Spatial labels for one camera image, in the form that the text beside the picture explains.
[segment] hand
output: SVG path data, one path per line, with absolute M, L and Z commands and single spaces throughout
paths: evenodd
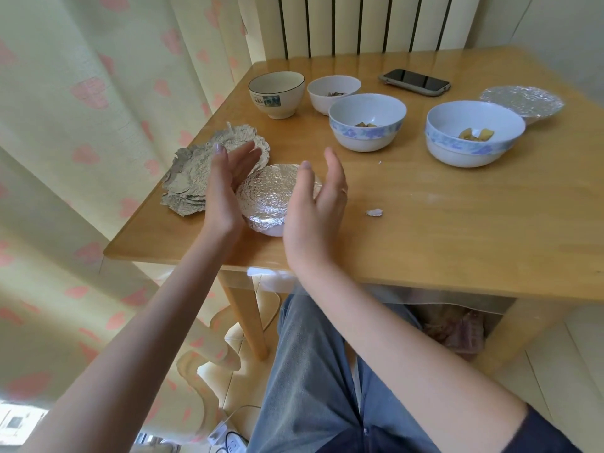
M 312 197 L 315 173 L 305 160 L 289 200 L 283 242 L 288 264 L 297 274 L 332 261 L 332 245 L 346 207 L 348 184 L 342 163 L 331 148 L 324 155 L 327 179 L 317 198 Z
M 227 152 L 224 146 L 214 145 L 214 158 L 205 190 L 204 229 L 211 233 L 238 238 L 245 222 L 235 197 L 235 190 L 248 176 L 262 154 L 253 141 Z

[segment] tabletop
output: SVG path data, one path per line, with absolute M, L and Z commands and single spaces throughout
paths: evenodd
M 431 98 L 382 84 L 395 68 L 448 80 Z M 255 108 L 248 82 L 293 70 L 306 83 L 345 74 L 360 92 L 384 93 L 407 106 L 401 131 L 386 148 L 357 153 L 340 146 L 328 117 L 306 93 L 291 118 L 272 120 Z M 440 103 L 478 99 L 487 87 L 537 86 L 566 106 L 527 128 L 514 148 L 486 167 L 450 167 L 426 148 L 427 112 Z M 368 53 L 256 63 L 193 143 L 215 130 L 250 124 L 271 146 L 270 163 L 312 162 L 324 178 L 322 152 L 340 156 L 349 183 L 339 262 L 359 281 L 484 294 L 604 300 L 604 109 L 528 53 L 513 47 Z M 105 250 L 109 258 L 177 263 L 199 233 L 204 214 L 180 217 L 159 204 L 161 184 Z M 383 216 L 366 210 L 381 208 Z M 283 241 L 246 229 L 228 267 L 288 269 Z

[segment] blue floral band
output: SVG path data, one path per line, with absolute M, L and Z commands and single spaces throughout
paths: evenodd
M 337 133 L 346 138 L 352 138 L 357 140 L 371 140 L 376 138 L 383 138 L 385 136 L 392 135 L 400 130 L 403 125 L 403 121 L 400 120 L 395 124 L 381 127 L 351 127 L 339 122 L 334 121 L 329 117 L 329 125 Z
M 429 122 L 426 122 L 426 136 L 430 138 L 433 143 L 438 144 L 444 149 L 474 156 L 503 153 L 508 151 L 516 141 L 515 139 L 512 139 L 508 141 L 495 141 L 492 143 L 489 143 L 488 141 L 476 143 L 475 141 L 462 140 L 461 138 L 445 135 L 434 129 Z

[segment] blue pants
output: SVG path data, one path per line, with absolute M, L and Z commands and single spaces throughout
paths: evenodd
M 387 306 L 419 327 L 404 305 Z M 379 426 L 402 437 L 418 452 L 439 451 L 360 357 L 359 407 L 342 335 L 311 297 L 291 294 L 287 298 L 278 332 L 275 362 L 249 452 L 314 453 L 346 429 L 366 426 Z

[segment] curtain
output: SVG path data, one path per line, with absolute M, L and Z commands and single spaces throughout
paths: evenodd
M 153 296 L 103 249 L 251 66 L 237 0 L 0 0 L 0 399 L 52 407 Z M 200 442 L 197 320 L 143 429 Z

